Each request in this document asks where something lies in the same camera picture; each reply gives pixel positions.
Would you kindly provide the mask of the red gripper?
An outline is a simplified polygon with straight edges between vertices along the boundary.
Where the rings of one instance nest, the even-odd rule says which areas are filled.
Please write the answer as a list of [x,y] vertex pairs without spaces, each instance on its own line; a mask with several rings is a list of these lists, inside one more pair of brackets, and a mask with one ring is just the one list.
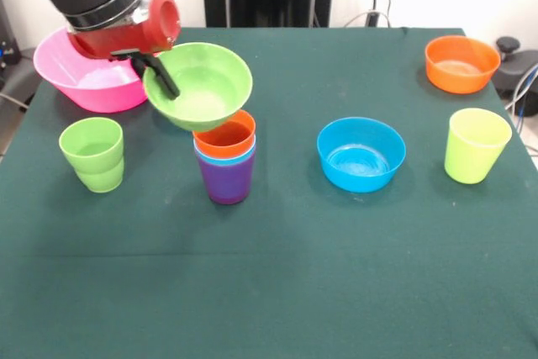
[[133,52],[151,54],[131,56],[132,69],[138,76],[143,76],[146,67],[151,68],[167,96],[176,99],[180,95],[179,88],[161,60],[153,54],[170,50],[174,45],[181,32],[179,11],[174,0],[149,0],[148,12],[140,23],[70,32],[69,41],[89,59],[112,60]]

